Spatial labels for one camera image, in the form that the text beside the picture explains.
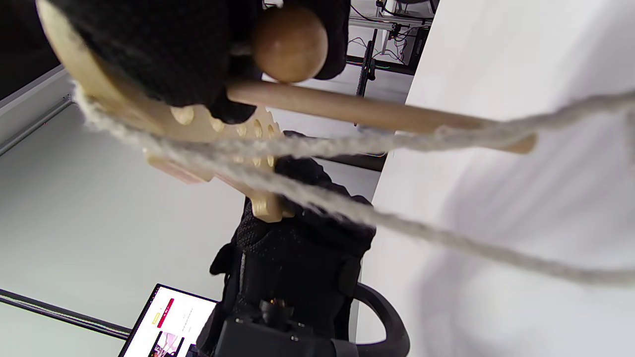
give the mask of gloved hand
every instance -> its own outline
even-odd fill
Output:
[[[230,54],[247,43],[262,0],[49,0],[95,53],[150,98],[174,107],[203,104],[225,123],[242,123],[254,107],[227,99],[228,77],[260,79],[250,57]],[[286,0],[312,10],[328,34],[318,79],[346,65],[351,0]]]
[[[282,158],[276,172],[350,196],[312,159]],[[352,199],[370,204],[361,196]],[[287,204],[295,216],[268,224],[252,215],[251,201],[245,200],[231,242],[210,267],[214,275],[225,274],[225,289],[197,340],[202,355],[213,355],[225,319],[257,313],[261,300],[273,298],[293,307],[292,320],[312,327],[316,335],[348,340],[352,289],[375,229]]]

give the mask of white rope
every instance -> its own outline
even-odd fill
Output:
[[[462,147],[505,146],[519,138],[540,130],[557,130],[599,114],[635,110],[635,95],[594,97],[571,105],[555,114],[532,116],[512,122],[500,123],[480,130],[439,130],[434,135],[417,137],[371,136],[380,144],[370,142],[369,137],[348,140],[293,138],[280,142],[250,142],[245,140],[219,140],[212,144],[177,142],[125,125],[112,119],[93,105],[76,88],[76,101],[86,114],[86,120],[99,130],[109,131],[115,137],[131,145],[146,147],[186,166],[209,169],[224,177],[244,182],[254,189],[282,194],[304,206],[320,206],[336,217],[369,226],[386,226],[394,231],[422,238],[430,243],[445,246],[468,255],[486,258],[510,266],[588,285],[624,286],[635,283],[635,269],[588,269],[562,262],[551,261],[515,252],[508,248],[474,241],[473,239],[426,224],[405,220],[390,213],[376,211],[371,206],[354,202],[339,194],[305,185],[284,176],[233,162],[237,154],[263,156],[266,154],[301,156],[332,156],[342,153],[386,151],[408,147],[420,151],[448,150]]]

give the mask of white wall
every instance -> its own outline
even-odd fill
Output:
[[[87,132],[69,107],[0,157],[0,286],[126,327],[158,282],[218,299],[207,271],[242,204]]]
[[[510,120],[635,88],[631,0],[443,0],[411,105]],[[384,212],[588,269],[635,262],[635,181],[616,115],[540,133],[519,156],[389,154]],[[584,286],[379,229],[363,281],[410,333],[410,356],[634,356],[635,290]],[[365,315],[359,336],[376,339]]]
[[[0,304],[5,356],[116,357],[124,341],[30,311]]]

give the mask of wooden rod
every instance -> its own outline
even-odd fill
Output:
[[[227,86],[227,96],[234,102],[412,133],[433,133],[443,125],[476,129],[496,123],[472,116],[265,81],[232,82]],[[532,135],[500,150],[526,154],[533,149],[536,140],[536,135]]]

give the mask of laptop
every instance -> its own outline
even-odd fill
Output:
[[[157,284],[119,357],[198,357],[196,339],[216,303]]]

